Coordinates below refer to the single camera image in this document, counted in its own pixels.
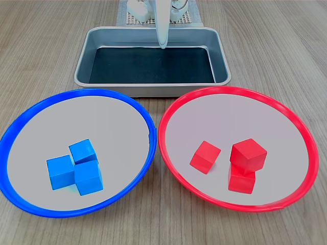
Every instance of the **toy block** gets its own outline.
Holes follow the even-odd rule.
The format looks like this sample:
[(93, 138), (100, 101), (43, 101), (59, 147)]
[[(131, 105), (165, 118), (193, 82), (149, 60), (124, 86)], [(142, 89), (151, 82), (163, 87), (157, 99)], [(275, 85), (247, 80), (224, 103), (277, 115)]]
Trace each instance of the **toy block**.
[(206, 175), (215, 164), (220, 152), (219, 148), (204, 141), (196, 150), (190, 165)]
[(231, 164), (228, 173), (228, 190), (251, 194), (255, 184), (255, 172), (243, 175)]
[(75, 183), (80, 195), (103, 190), (98, 161), (94, 160), (75, 165)]
[(74, 164), (70, 155), (49, 159), (46, 163), (52, 190), (75, 184)]
[(247, 175), (264, 167), (267, 151), (253, 139), (247, 139), (232, 146), (230, 162), (241, 174)]
[(71, 151), (75, 164), (98, 160), (89, 139), (70, 145), (69, 150)]

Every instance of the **wood grain surface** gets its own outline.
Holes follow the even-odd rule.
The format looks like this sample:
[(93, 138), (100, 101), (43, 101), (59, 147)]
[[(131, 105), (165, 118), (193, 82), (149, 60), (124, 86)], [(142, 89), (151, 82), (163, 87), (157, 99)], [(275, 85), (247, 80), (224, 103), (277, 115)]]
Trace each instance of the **wood grain surface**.
[[(116, 1), (0, 1), (0, 134), (26, 109), (79, 88), (86, 32), (115, 25)], [(327, 2), (199, 1), (219, 31), (231, 86), (292, 109), (312, 132), (320, 168), (310, 192), (270, 213), (240, 213), (182, 187), (159, 150), (125, 197), (76, 218), (30, 215), (0, 194), (0, 244), (327, 244)], [(158, 126), (173, 99), (138, 99)]]

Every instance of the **stainless steel tray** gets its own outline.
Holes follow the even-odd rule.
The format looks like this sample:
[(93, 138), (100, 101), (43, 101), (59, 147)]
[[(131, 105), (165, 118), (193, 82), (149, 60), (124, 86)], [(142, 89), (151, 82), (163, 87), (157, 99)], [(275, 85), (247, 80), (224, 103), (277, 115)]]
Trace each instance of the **stainless steel tray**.
[(170, 28), (167, 47), (202, 47), (208, 53), (214, 83), (90, 83), (97, 49), (102, 47), (157, 47), (155, 28), (97, 27), (91, 29), (84, 42), (74, 75), (81, 87), (106, 88), (130, 97), (176, 97), (194, 89), (224, 85), (230, 81), (230, 71), (217, 31), (211, 28)]

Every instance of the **stacked blue cubes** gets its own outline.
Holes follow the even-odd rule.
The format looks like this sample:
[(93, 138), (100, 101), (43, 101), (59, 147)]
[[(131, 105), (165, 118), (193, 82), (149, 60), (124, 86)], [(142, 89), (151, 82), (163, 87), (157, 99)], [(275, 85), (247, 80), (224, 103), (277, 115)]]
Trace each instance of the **stacked blue cubes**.
[(80, 195), (103, 190), (97, 155), (89, 139), (69, 146), (70, 155), (47, 161), (52, 189), (76, 184)]

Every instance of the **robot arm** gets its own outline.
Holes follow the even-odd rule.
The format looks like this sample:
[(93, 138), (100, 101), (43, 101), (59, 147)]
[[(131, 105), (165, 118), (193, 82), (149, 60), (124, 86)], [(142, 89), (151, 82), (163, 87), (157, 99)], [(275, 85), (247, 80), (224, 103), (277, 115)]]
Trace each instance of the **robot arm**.
[(155, 19), (158, 43), (166, 48), (170, 20), (176, 22), (182, 17), (188, 10), (188, 0), (146, 0), (145, 3), (129, 0), (127, 6), (128, 12), (140, 22)]

